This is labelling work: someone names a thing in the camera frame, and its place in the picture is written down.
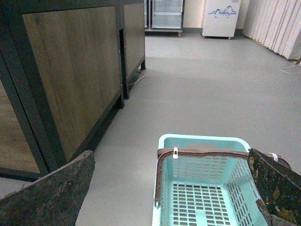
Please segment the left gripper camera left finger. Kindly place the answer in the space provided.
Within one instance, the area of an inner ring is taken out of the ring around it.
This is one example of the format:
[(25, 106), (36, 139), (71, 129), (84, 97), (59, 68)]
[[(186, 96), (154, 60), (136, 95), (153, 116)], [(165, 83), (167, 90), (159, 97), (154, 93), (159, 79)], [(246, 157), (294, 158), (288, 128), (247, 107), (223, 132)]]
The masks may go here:
[(0, 200), (2, 226), (73, 226), (95, 170), (93, 151)]

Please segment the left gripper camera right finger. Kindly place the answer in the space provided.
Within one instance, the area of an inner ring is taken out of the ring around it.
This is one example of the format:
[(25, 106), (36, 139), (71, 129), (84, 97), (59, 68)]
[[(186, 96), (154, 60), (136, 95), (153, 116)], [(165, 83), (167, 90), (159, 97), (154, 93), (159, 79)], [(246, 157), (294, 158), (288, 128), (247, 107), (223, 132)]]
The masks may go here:
[(254, 148), (249, 149), (248, 166), (260, 195), (256, 204), (267, 225), (299, 226), (301, 176), (281, 155)]

